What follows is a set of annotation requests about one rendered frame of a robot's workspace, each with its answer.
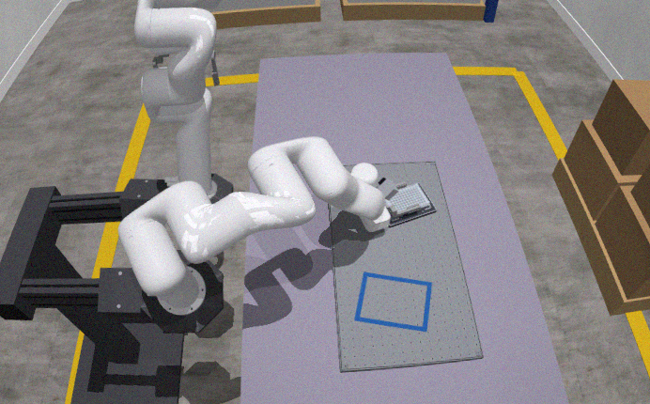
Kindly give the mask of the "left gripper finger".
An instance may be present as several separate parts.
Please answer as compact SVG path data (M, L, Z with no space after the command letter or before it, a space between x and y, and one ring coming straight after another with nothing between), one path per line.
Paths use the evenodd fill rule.
M153 58L152 65L153 68L158 68L157 64L160 64L163 62L163 57L168 57L169 54L164 54L164 55L159 55Z
M216 55L216 53L215 53L215 51L213 51L212 56L211 56L211 64L212 64L213 71L212 71L211 75L212 75L214 86L217 86L217 85L220 84L220 81L219 81L218 71L217 71L216 62L215 62L215 55Z

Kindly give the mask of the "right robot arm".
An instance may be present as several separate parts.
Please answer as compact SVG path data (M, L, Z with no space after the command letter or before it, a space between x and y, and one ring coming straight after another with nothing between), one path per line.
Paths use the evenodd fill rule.
M182 254L198 264L258 231L311 221L315 203L293 163L316 197L368 220L377 220L385 199L399 192L386 178L379 181L377 189L378 171L370 163L358 163L349 173L321 137L263 147L247 163L260 194L235 192L211 204L200 184L183 181L121 221L118 236L147 296L158 296L161 306L175 315L192 313L205 299L204 279L187 266L191 273L181 260L166 222Z

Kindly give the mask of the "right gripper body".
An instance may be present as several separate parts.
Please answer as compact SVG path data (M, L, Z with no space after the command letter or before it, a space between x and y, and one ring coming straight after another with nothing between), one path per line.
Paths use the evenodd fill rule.
M374 232L374 231L377 231L377 230L380 230L380 229L383 229L383 228L387 227L389 225L389 223L390 223L391 215L390 215L389 211L385 207L384 212L375 221L368 220L368 219L366 219L364 217L361 217L361 216L360 216L360 218L361 218L366 230L369 231L369 232Z

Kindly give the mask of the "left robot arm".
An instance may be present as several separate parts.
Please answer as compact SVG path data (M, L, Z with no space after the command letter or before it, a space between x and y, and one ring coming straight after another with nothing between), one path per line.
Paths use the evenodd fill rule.
M202 8L215 9L220 2L138 0L134 22L140 46L183 47L168 67L145 71L141 96L152 122L183 123L176 135L178 176L165 177L165 183L197 182L209 198L216 195L217 184L212 181L211 185L212 96L206 89L205 69L214 50L217 25L212 13Z

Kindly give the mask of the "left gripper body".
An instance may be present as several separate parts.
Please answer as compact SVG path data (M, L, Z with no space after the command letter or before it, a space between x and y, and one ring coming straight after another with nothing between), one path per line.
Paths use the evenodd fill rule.
M183 47L156 48L156 49L150 48L150 49L154 55L164 55L164 54L176 54L181 48Z

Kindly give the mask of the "grey flat rectangular panel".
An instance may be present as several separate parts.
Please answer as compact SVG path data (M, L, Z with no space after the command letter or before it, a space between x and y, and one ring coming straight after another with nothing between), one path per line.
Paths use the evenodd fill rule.
M341 373L483 359L436 161L371 164L378 185L419 182L437 212L369 232L360 216L329 204ZM364 272L431 282L427 331L356 321ZM360 318L423 327L426 290L367 276Z

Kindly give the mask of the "blue tape outline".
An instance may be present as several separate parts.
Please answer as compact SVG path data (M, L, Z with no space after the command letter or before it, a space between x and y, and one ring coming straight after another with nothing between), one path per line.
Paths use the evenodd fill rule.
M398 282L405 282L405 283L411 283L411 284L427 286L427 290L426 290L426 306L425 306L423 327L413 326L413 325L408 325L408 324L395 323L395 322L389 322L389 321L383 321L383 320L377 320L377 319L360 318L362 305L363 305L363 300L364 300L364 291L365 291L367 276L368 277L375 277L375 278L380 278L380 279L393 280L393 281L398 281ZM426 332L427 331L427 323L428 323L429 306L430 306L431 288L432 288L432 283L431 282L425 282L425 281L419 281L419 280L412 280L412 279L406 279L406 278L400 278L400 277L393 277L393 276L388 276L388 275L364 272L363 281L362 281L361 290L360 290L359 301L358 301L356 315L355 315L355 320L356 321L361 321L361 322L367 322L367 323L373 323L373 324L379 324L379 325L385 325L385 326L391 326L391 327L397 327L397 328L403 328L403 329L410 329L410 330L415 330L415 331Z

